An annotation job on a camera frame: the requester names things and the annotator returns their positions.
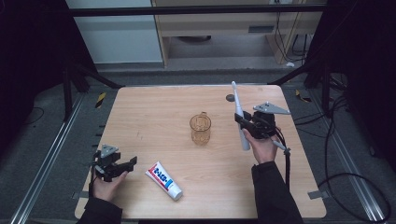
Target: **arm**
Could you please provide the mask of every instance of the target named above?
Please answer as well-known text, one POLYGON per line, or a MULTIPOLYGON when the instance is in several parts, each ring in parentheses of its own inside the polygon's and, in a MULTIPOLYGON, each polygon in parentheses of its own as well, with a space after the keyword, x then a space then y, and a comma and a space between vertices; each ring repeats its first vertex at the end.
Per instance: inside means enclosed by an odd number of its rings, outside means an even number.
POLYGON ((274 161, 254 165, 251 172, 259 223, 303 223, 274 161))
POLYGON ((255 139, 243 130, 259 165, 251 169, 259 223, 303 223, 298 207, 275 164, 276 136, 255 139))
POLYGON ((78 224, 121 223, 122 209, 111 203, 111 200, 115 196, 117 187, 127 174, 127 172, 124 172, 110 183, 100 178, 95 178, 93 182, 93 197, 85 205, 85 212, 82 214, 78 224))

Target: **human hand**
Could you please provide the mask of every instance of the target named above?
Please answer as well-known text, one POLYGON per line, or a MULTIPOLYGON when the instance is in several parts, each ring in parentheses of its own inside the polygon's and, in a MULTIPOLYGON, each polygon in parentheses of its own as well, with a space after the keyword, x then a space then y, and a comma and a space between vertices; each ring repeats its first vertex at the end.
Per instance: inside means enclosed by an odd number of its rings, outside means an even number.
POLYGON ((242 132, 244 133, 247 141, 251 144, 254 158, 256 158, 256 161, 259 164, 275 160, 277 146, 273 141, 279 141, 276 135, 271 138, 256 139, 251 136, 248 130, 243 129, 242 132))
POLYGON ((112 182, 106 182, 95 176, 95 181, 93 182, 93 197, 111 202, 116 195, 117 188, 127 175, 128 172, 125 171, 119 177, 114 178, 112 182))

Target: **glass cup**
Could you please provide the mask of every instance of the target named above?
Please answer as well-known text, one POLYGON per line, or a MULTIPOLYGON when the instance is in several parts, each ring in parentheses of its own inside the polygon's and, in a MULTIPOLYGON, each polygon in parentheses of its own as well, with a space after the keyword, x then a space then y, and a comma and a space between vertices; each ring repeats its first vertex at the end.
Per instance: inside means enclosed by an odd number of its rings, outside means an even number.
POLYGON ((196 145, 204 146, 209 142, 211 124, 212 122, 206 112, 192 117, 190 120, 191 139, 196 145))

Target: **wire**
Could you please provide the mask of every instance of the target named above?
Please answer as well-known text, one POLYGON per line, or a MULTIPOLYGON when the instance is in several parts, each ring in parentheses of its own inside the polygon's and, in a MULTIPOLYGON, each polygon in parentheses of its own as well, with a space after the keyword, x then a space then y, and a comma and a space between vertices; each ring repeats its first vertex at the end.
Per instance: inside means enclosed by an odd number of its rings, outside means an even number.
POLYGON ((297 120, 299 120, 299 119, 306 119, 306 118, 309 118, 309 117, 312 117, 312 116, 315 116, 315 115, 323 115, 323 113, 322 113, 322 112, 318 112, 318 113, 315 113, 315 114, 305 115, 305 116, 303 116, 303 117, 294 119, 294 121, 297 121, 297 120))
POLYGON ((285 147, 283 154, 285 155, 285 184, 288 189, 290 189, 290 149, 286 146, 285 137, 283 133, 276 127, 276 136, 279 138, 280 142, 282 143, 283 147, 285 147))
POLYGON ((38 120, 40 120, 44 116, 44 109, 43 108, 41 108, 41 107, 33 107, 33 109, 40 110, 41 111, 41 115, 37 119, 35 119, 33 121, 24 123, 24 125, 29 125, 29 124, 36 123, 38 120))
POLYGON ((320 182, 320 183, 318 184, 318 188, 319 188, 320 186, 322 186, 324 183, 326 183, 326 184, 327 184, 327 187, 328 187, 328 189, 329 189, 329 192, 330 192, 330 194, 332 195, 332 198, 335 200, 335 202, 336 202, 341 208, 343 208, 347 213, 349 213, 349 214, 352 215, 353 217, 357 218, 358 220, 364 221, 364 222, 369 222, 369 223, 383 223, 383 222, 387 221, 387 220, 390 218, 391 206, 390 206, 390 203, 389 203, 388 199, 385 197, 384 193, 381 191, 381 189, 380 189, 379 187, 377 187, 372 181, 370 181, 370 180, 367 179, 366 177, 361 176, 361 175, 357 175, 357 174, 352 174, 352 173, 341 173, 341 174, 329 176, 329 170, 328 170, 328 145, 329 145, 329 140, 330 140, 330 136, 331 136, 332 129, 335 128, 335 123, 334 123, 334 112, 336 111, 335 108, 337 108, 337 105, 338 105, 338 104, 341 104, 341 103, 344 102, 344 101, 345 101, 344 96, 341 96, 341 97, 337 98, 337 99, 334 101, 334 104, 332 105, 332 109, 331 109, 331 111, 330 111, 330 112, 331 112, 331 113, 330 113, 330 115, 331 115, 331 116, 330 116, 330 118, 331 118, 331 123, 330 123, 329 131, 328 131, 328 133, 327 133, 327 135, 326 135, 325 147, 324 147, 324 149, 325 149, 325 151, 324 151, 324 157, 325 157, 325 158, 324 158, 324 160, 325 160, 325 161, 324 161, 325 179, 324 179, 322 182, 320 182), (347 208, 335 197, 335 194, 333 193, 332 187, 331 187, 331 184, 330 184, 330 180, 331 180, 331 179, 334 179, 334 178, 336 178, 336 177, 338 177, 338 176, 342 176, 342 175, 353 175, 353 176, 359 177, 359 178, 361 178, 361 179, 364 179, 365 181, 367 181, 368 183, 370 183, 370 185, 381 195, 381 197, 384 199, 385 203, 387 204, 387 208, 388 208, 388 213, 387 213, 387 215, 386 215, 383 219, 381 219, 381 220, 372 221, 372 220, 367 219, 367 218, 365 218, 365 217, 360 217, 359 215, 356 215, 355 213, 353 213, 352 211, 350 211, 349 209, 347 209, 347 208))
POLYGON ((341 80, 338 80, 333 75, 331 75, 331 87, 336 91, 346 91, 347 85, 344 83, 343 76, 340 76, 341 80))
POLYGON ((320 52, 320 50, 327 44, 327 42, 330 41, 332 36, 340 29, 341 25, 344 24, 344 22, 349 18, 350 14, 352 14, 353 9, 355 9, 356 5, 358 4, 359 0, 355 0, 355 3, 353 4, 352 8, 348 11, 348 13, 345 15, 345 17, 338 23, 338 25, 332 30, 332 32, 327 35, 327 38, 322 42, 322 44, 317 48, 315 52, 310 54, 310 58, 316 57, 317 54, 320 52))
POLYGON ((326 138, 326 136, 321 136, 321 135, 318 135, 318 134, 315 134, 315 133, 311 133, 311 132, 309 132, 309 131, 306 131, 306 130, 304 130, 304 129, 299 129, 299 128, 296 128, 298 131, 301 131, 301 132, 304 132, 304 133, 308 133, 308 134, 311 134, 311 135, 313 135, 313 136, 315 136, 315 137, 319 137, 319 138, 326 138))
MULTIPOLYGON (((275 0, 275 3, 279 5, 280 1, 275 0)), ((282 34, 280 33, 280 30, 279 30, 279 21, 280 21, 280 12, 277 12, 276 13, 275 42, 276 42, 277 48, 279 49, 280 53, 282 54, 283 59, 289 63, 295 63, 295 62, 301 61, 302 59, 292 59, 288 56, 288 53, 287 53, 286 47, 285 47, 285 43, 283 42, 282 34), (277 34, 279 34, 279 39, 280 39, 283 49, 279 46, 279 43, 277 42, 277 38, 276 38, 277 34)))
POLYGON ((95 182, 98 176, 94 176, 95 172, 95 165, 96 165, 96 158, 100 155, 100 151, 96 151, 92 156, 92 163, 91 163, 91 182, 88 185, 88 194, 90 197, 93 197, 93 183, 95 182))
POLYGON ((304 61, 305 61, 305 59, 306 59, 306 42, 307 42, 306 39, 308 38, 308 35, 305 35, 305 38, 304 38, 304 47, 303 47, 302 50, 295 50, 295 49, 294 49, 294 46, 295 46, 295 44, 296 44, 296 42, 297 42, 298 37, 299 37, 298 35, 296 35, 296 36, 294 37, 293 45, 291 46, 291 52, 293 53, 293 55, 302 56, 301 65, 303 65, 303 64, 304 64, 304 61))
POLYGON ((315 121, 317 121, 317 120, 319 120, 319 119, 321 119, 321 118, 323 118, 323 117, 325 117, 324 114, 322 114, 322 115, 320 115, 319 117, 316 117, 316 118, 314 118, 314 119, 311 119, 311 120, 309 120, 309 121, 305 121, 305 122, 301 122, 301 123, 295 123, 294 125, 298 126, 298 125, 305 125, 305 124, 313 123, 313 122, 315 122, 315 121))

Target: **toothpaste tube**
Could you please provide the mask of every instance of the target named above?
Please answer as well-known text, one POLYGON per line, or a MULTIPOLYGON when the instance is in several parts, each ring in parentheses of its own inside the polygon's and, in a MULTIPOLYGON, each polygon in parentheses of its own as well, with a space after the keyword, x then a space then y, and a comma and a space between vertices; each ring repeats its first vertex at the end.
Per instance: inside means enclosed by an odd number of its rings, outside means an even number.
POLYGON ((165 190, 173 200, 177 201, 183 195, 183 191, 181 191, 171 176, 166 173, 159 161, 146 171, 146 175, 165 190))

